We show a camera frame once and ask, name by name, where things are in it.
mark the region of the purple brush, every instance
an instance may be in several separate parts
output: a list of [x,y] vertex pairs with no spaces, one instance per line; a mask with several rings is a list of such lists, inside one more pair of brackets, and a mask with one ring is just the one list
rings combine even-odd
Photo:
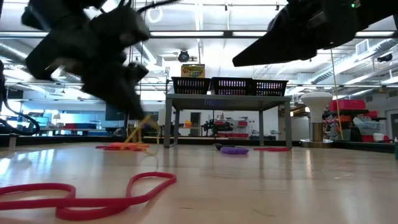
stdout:
[[247,155],[249,149],[245,147],[222,147],[221,153],[228,155]]

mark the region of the workbench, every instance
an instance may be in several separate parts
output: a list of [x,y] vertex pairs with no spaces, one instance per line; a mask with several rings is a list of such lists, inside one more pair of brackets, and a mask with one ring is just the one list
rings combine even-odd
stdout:
[[286,146],[292,148],[292,125],[290,120],[290,97],[285,96],[227,96],[227,95],[166,95],[166,115],[164,129],[164,147],[178,144],[178,125],[174,126],[174,142],[170,144],[172,108],[175,108],[176,123],[180,121],[181,110],[225,110],[258,111],[260,145],[264,145],[263,111],[279,105],[285,106]]

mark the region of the yellow sign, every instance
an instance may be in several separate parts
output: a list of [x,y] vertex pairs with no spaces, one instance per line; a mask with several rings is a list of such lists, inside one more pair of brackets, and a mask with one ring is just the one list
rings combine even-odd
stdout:
[[181,77],[205,78],[205,65],[182,65]]

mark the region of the wooden floor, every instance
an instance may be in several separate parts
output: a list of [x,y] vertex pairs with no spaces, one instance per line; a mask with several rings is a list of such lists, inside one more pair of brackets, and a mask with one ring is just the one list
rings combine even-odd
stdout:
[[[209,146],[152,146],[159,147],[157,158],[144,158],[96,145],[19,147],[13,158],[0,152],[0,187],[62,182],[75,185],[78,197],[118,197],[132,175],[157,170],[176,174],[178,182],[147,204],[83,223],[398,223],[398,162],[392,154],[295,148],[234,157]],[[161,181],[143,180],[134,193]],[[0,200],[62,195],[46,191]],[[68,222],[56,219],[51,208],[0,212],[0,223]]]

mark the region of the black basket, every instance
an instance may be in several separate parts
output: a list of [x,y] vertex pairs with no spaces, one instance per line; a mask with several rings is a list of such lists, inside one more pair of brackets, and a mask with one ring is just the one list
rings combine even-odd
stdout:
[[175,94],[206,95],[211,79],[172,77]]
[[251,78],[221,78],[211,79],[211,93],[214,95],[251,95]]
[[285,96],[288,80],[253,80],[254,96]]

